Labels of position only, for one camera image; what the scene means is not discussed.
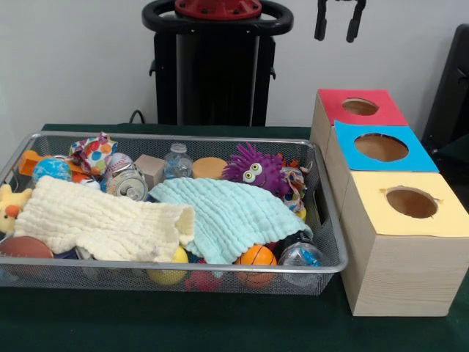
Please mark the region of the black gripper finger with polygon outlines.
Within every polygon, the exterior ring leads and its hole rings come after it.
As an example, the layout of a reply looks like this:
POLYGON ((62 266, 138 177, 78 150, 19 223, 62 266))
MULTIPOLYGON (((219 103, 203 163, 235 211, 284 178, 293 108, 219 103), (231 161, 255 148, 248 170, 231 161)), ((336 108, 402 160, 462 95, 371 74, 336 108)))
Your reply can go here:
POLYGON ((366 0, 357 0, 357 4, 355 5, 355 9, 352 14, 352 18, 350 19, 346 41, 348 43, 353 43, 355 38, 358 36, 358 30, 361 23, 361 17, 363 11, 366 7, 366 0))
POLYGON ((314 31, 314 38, 316 40, 323 40, 325 38, 325 31, 327 26, 326 19, 327 0, 317 1, 317 20, 314 31))

